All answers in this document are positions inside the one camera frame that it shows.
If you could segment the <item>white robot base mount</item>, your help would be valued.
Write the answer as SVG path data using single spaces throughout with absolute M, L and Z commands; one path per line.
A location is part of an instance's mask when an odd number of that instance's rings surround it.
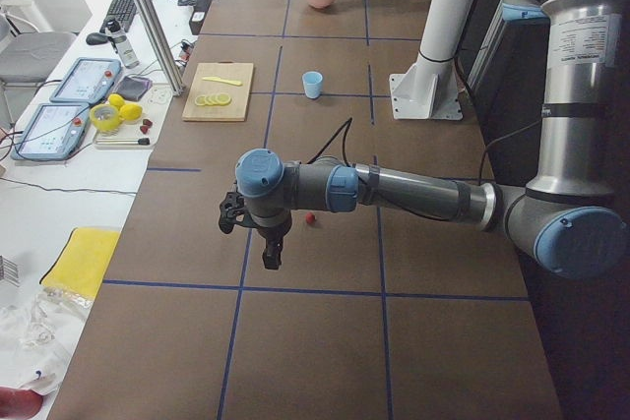
M 463 118 L 458 101 L 455 57 L 473 0 L 431 0 L 414 63 L 389 77 L 397 120 Z

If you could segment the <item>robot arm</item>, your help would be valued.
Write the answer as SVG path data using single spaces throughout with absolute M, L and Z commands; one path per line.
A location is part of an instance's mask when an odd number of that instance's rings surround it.
M 536 176 L 521 189 L 471 185 L 319 154 L 282 162 L 250 150 L 235 166 L 219 226 L 253 228 L 269 270 L 281 264 L 294 210 L 350 212 L 359 205 L 437 221 L 499 227 L 542 267 L 566 278 L 600 274 L 626 250 L 629 230 L 601 175 L 605 121 L 629 0 L 502 0 L 506 22 L 549 21 Z

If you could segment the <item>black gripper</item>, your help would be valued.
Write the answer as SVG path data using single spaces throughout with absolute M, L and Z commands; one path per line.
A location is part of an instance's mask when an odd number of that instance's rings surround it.
M 282 210 L 271 216 L 254 214 L 253 220 L 256 223 L 259 235 L 267 240 L 262 254 L 265 269 L 278 269 L 282 265 L 284 237 L 292 227 L 290 211 Z

